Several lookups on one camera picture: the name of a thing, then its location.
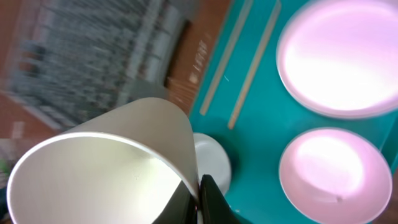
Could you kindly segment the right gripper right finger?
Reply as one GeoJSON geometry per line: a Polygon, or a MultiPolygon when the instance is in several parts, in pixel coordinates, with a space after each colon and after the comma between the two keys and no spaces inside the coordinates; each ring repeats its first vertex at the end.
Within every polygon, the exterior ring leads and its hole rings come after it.
{"type": "Polygon", "coordinates": [[[205,174],[201,178],[200,203],[204,224],[249,224],[232,211],[211,175],[205,174]]]}

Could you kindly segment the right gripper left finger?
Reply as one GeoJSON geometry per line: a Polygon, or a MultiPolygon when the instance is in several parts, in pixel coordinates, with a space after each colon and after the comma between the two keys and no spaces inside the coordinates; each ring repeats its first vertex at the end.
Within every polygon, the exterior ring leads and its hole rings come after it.
{"type": "Polygon", "coordinates": [[[197,205],[183,182],[153,224],[197,224],[197,205]]]}

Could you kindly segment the grey metal bowl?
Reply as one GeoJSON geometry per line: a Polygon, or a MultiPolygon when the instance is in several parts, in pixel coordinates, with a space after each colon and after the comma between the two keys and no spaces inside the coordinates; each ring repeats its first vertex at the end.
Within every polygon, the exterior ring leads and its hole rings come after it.
{"type": "Polygon", "coordinates": [[[193,137],[199,182],[203,175],[210,175],[221,193],[226,195],[232,180],[232,167],[225,149],[206,134],[194,133],[193,137]]]}

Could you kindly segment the white paper cup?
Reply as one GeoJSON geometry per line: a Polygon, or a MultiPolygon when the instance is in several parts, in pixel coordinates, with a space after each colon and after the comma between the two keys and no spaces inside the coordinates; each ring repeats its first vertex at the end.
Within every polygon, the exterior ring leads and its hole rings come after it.
{"type": "Polygon", "coordinates": [[[161,98],[142,98],[29,149],[7,205],[16,224],[152,223],[179,185],[198,201],[193,131],[161,98]]]}

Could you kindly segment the wooden chopstick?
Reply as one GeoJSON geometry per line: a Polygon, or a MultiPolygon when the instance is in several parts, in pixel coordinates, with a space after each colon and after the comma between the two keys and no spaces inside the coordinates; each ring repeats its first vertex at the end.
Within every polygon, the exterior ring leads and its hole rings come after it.
{"type": "Polygon", "coordinates": [[[250,65],[249,70],[244,79],[244,83],[242,85],[241,91],[239,92],[238,99],[235,103],[235,106],[231,113],[230,119],[228,121],[229,129],[234,128],[234,126],[239,118],[241,110],[244,106],[244,102],[245,102],[248,92],[251,88],[251,84],[254,80],[257,69],[262,60],[262,56],[264,55],[264,52],[266,51],[266,48],[267,48],[270,38],[272,36],[273,30],[274,30],[277,20],[279,18],[281,9],[282,9],[281,1],[276,0],[274,7],[272,8],[271,14],[269,16],[269,19],[267,21],[267,24],[265,26],[264,32],[262,33],[260,42],[257,46],[256,53],[254,54],[251,65],[250,65]]]}
{"type": "Polygon", "coordinates": [[[217,91],[218,85],[220,84],[221,78],[224,74],[224,71],[225,71],[227,65],[228,65],[229,59],[233,53],[233,50],[236,46],[236,43],[239,39],[242,29],[246,23],[246,20],[248,18],[250,11],[251,11],[253,2],[254,2],[253,0],[245,0],[243,3],[243,6],[239,12],[238,18],[237,18],[235,25],[233,27],[233,30],[231,32],[231,35],[226,44],[226,47],[225,47],[223,54],[220,58],[220,62],[216,68],[213,79],[209,85],[205,99],[203,100],[202,106],[200,108],[200,114],[202,116],[206,115],[206,113],[211,105],[213,97],[217,91]]]}

